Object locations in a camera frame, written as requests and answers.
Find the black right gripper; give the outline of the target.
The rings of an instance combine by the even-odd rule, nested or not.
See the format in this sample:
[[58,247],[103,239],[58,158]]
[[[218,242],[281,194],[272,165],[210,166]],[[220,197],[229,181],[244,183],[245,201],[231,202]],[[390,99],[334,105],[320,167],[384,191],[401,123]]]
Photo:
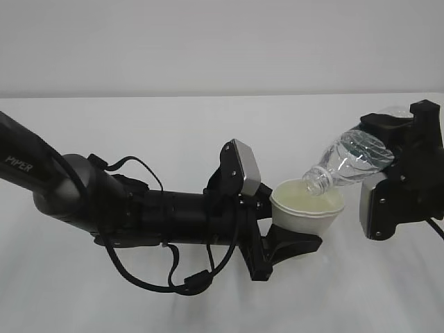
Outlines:
[[428,100],[409,107],[411,117],[370,113],[360,129],[395,155],[376,186],[376,237],[389,239],[400,224],[426,222],[439,235],[443,228],[443,138],[440,106]]

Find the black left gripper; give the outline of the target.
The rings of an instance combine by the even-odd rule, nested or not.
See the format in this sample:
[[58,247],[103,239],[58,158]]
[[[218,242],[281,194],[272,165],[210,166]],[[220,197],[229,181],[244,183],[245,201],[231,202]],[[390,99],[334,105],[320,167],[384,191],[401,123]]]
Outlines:
[[273,190],[261,183],[254,196],[223,192],[220,173],[214,173],[203,194],[207,212],[207,242],[235,246],[253,281],[267,281],[273,272],[271,264],[315,253],[321,238],[314,234],[293,232],[271,225],[265,236],[260,234],[258,220],[272,217],[271,194]]

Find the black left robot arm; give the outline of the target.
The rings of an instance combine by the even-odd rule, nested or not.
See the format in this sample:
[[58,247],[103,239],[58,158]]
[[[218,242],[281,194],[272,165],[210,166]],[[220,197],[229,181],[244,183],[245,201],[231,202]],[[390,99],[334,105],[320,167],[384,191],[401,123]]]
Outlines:
[[272,215],[272,191],[261,181],[251,148],[237,139],[225,143],[200,194],[151,189],[119,174],[122,165],[96,155],[61,155],[1,115],[1,178],[29,190],[41,213],[91,234],[133,284],[138,279],[119,261],[119,248],[224,245],[241,251],[252,280],[266,281],[275,264],[313,253],[322,243],[314,232],[277,226],[261,235],[258,223]]

